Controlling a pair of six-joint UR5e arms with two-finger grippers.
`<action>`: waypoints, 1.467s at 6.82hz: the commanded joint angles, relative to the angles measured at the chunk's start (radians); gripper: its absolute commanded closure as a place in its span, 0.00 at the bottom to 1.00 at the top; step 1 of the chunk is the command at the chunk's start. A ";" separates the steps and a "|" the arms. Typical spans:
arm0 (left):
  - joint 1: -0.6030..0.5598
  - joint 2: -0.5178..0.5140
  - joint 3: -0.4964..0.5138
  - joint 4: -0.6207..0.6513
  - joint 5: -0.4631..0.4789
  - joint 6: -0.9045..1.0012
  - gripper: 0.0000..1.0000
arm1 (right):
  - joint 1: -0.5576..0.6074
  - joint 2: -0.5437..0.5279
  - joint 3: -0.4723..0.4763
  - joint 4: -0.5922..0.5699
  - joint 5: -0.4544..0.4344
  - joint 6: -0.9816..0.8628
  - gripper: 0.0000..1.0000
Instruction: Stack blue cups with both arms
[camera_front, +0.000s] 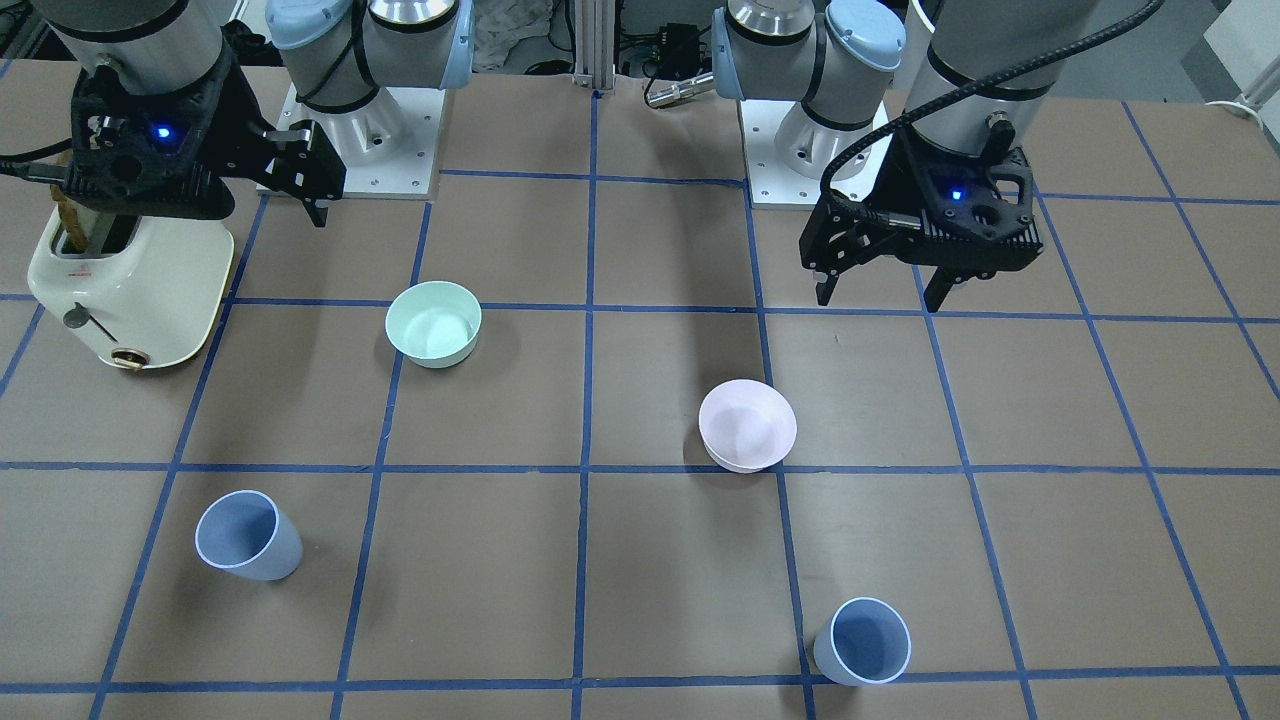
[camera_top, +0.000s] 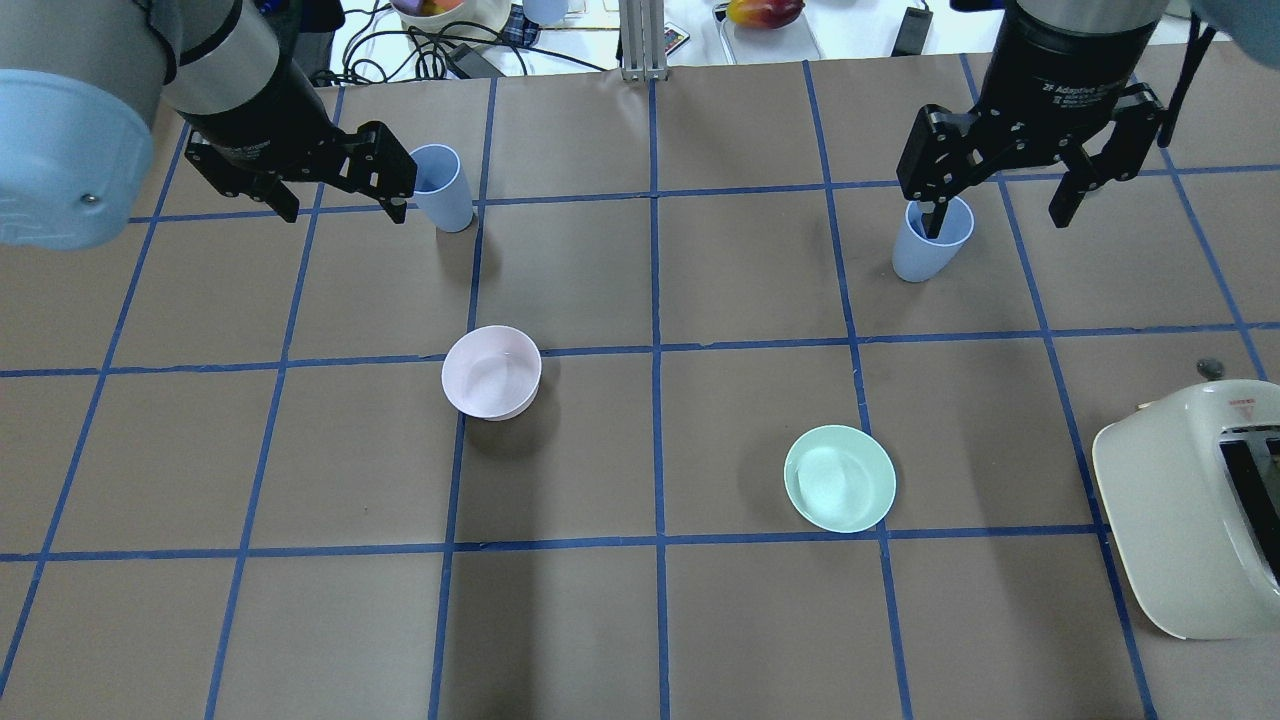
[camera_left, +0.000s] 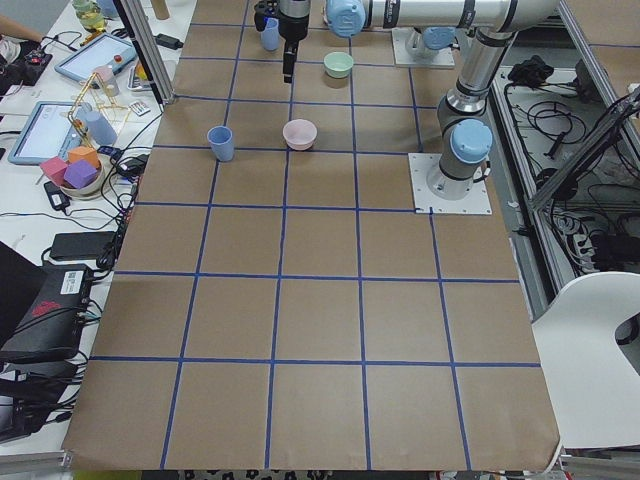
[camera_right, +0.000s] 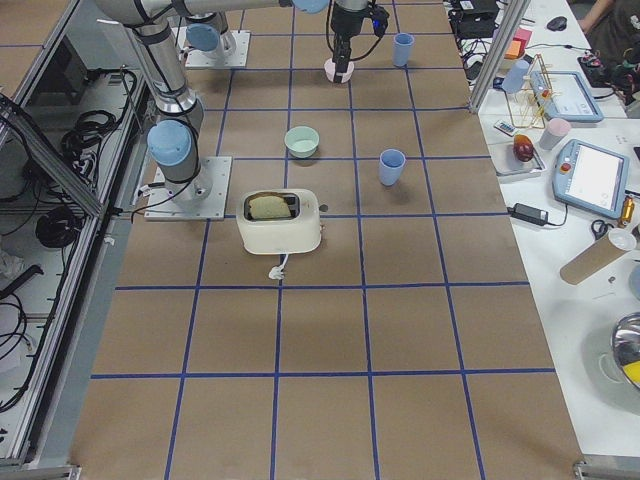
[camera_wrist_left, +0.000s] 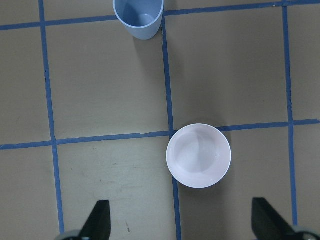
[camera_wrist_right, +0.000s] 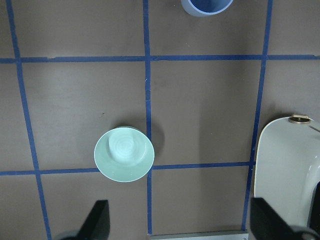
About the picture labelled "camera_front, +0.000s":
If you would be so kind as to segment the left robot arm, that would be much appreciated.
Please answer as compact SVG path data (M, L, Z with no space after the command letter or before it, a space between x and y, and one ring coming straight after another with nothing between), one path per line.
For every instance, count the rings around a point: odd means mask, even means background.
M931 1L922 53L879 1L727 1L710 23L717 94L787 111L774 150L818 183L797 242L827 305L838 278L892 256L950 290L1044 249L1021 150L1084 36L1092 1Z

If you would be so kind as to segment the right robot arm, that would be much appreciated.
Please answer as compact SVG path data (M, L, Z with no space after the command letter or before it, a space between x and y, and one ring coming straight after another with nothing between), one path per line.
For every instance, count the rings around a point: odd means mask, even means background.
M3 159L100 213L214 222L229 178L303 204L324 225L355 143L339 123L390 111L390 88L460 88L474 61L470 1L270 1L270 41L306 115L274 126L232 28L200 1L37 1L81 72L70 136Z

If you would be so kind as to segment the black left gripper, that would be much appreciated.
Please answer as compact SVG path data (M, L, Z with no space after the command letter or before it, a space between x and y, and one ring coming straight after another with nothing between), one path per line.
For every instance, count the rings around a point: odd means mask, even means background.
M841 274L883 256L933 268L923 290L928 313L970 278L1027 268L1044 251L1032 181L1011 128L983 132L974 158L938 149L913 128L896 131L870 195L823 196L800 234L817 304L829 305Z

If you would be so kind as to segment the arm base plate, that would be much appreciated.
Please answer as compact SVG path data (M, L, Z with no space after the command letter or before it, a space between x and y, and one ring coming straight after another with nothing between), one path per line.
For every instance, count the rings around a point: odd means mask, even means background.
M344 199L429 200L449 100L438 88L381 88L369 105L332 115L298 102L289 86L279 122L323 127L346 165Z
M753 206L806 209L818 200L831 161L886 124L888 113L881 102L869 126L840 131L815 122L800 102L745 100L739 118Z

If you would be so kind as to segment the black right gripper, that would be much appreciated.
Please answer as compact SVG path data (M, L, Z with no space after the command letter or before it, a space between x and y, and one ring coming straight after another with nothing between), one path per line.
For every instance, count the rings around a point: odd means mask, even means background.
M271 126L234 61L157 95L128 92L109 67L82 70L70 128L63 188L95 211L223 220L236 209L227 181L246 178L300 200L324 228L346 186L346 165L323 127Z

